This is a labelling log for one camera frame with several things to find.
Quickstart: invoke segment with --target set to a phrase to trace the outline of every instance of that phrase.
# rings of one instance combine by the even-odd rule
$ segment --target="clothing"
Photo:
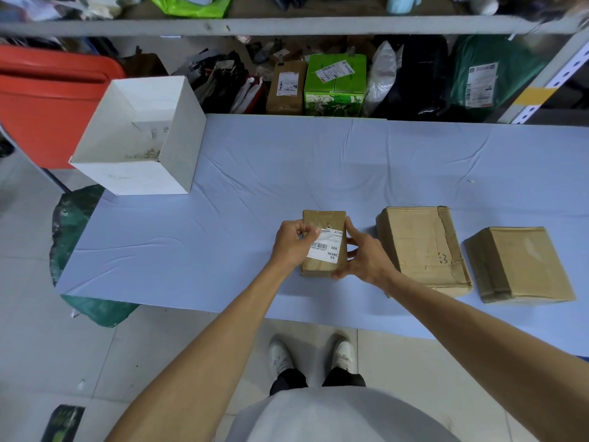
[[[308,388],[301,372],[287,371],[272,385],[270,397],[237,415],[226,442],[460,442],[430,416],[387,393],[356,386]],[[332,380],[347,377],[334,371],[324,386],[332,374]]]
[[[350,374],[342,368],[333,368],[323,382],[323,386],[366,386],[366,383],[360,374]],[[287,369],[281,372],[278,379],[273,383],[270,388],[270,395],[280,391],[307,387],[307,379],[303,372],[298,369]]]

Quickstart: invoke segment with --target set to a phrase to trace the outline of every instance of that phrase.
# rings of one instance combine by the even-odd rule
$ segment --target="shelf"
[[[112,21],[0,23],[0,35],[15,36],[284,36],[361,34],[573,34],[581,17],[534,23],[520,17],[477,16],[451,0],[423,0],[409,15],[390,16],[385,0],[308,0],[304,7],[279,10],[269,0],[233,0],[227,17],[192,20],[163,14],[150,0]]]

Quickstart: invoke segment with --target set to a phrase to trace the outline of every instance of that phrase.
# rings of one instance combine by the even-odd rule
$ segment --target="green plastic bag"
[[[500,35],[461,36],[454,44],[450,102],[483,121],[538,74],[546,62]]]
[[[196,5],[186,0],[151,0],[164,14],[188,18],[223,18],[231,0],[213,0]]]
[[[55,207],[52,221],[53,245],[49,252],[49,270],[54,286],[60,279],[65,264],[68,263],[103,192],[104,187],[100,185],[87,186],[63,194]],[[139,304],[107,299],[70,295],[62,295],[61,297],[78,312],[102,327],[114,327],[120,324],[139,307]]]

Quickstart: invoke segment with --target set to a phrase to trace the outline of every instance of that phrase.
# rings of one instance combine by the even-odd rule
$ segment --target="forearm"
[[[107,441],[212,440],[260,323],[289,272],[266,265],[129,406]]]
[[[541,441],[589,431],[589,364],[391,269],[381,288]]]

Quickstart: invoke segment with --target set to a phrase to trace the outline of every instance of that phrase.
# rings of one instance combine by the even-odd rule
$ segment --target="left hand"
[[[284,221],[276,233],[276,242],[272,248],[270,262],[286,268],[288,271],[302,264],[311,244],[321,234],[320,228],[303,223],[302,220]]]

